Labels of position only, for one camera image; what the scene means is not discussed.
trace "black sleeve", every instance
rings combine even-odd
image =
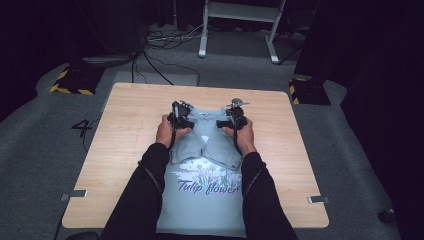
[[[155,143],[149,147],[128,181],[100,240],[155,238],[168,162],[169,151],[165,145]]]
[[[244,157],[243,219],[247,239],[298,239],[278,199],[274,180],[257,152]]]

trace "person's left hand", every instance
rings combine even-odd
[[[172,125],[168,121],[168,115],[162,116],[162,122],[158,126],[158,131],[156,133],[156,143],[162,143],[167,148],[171,145],[172,140]],[[191,128],[177,129],[175,135],[175,143],[183,136],[191,132]]]

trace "wooden table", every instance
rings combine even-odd
[[[173,101],[217,110],[232,98],[250,101],[245,116],[253,121],[255,145],[274,178],[281,205],[295,228],[324,228],[329,220],[293,110],[284,92],[146,85],[114,85],[62,224],[67,228],[103,228],[131,174],[154,142],[163,114]]]

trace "flower graphic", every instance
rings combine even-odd
[[[174,171],[178,180],[193,181],[207,189],[210,184],[218,187],[237,188],[241,186],[241,173],[216,165],[205,158],[183,162],[181,171]]]

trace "wrinkled fabric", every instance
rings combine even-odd
[[[220,166],[236,170],[243,158],[234,147],[233,139],[216,126],[216,121],[229,120],[226,109],[204,111],[190,107],[188,120],[193,131],[181,138],[171,149],[171,163],[204,157]]]

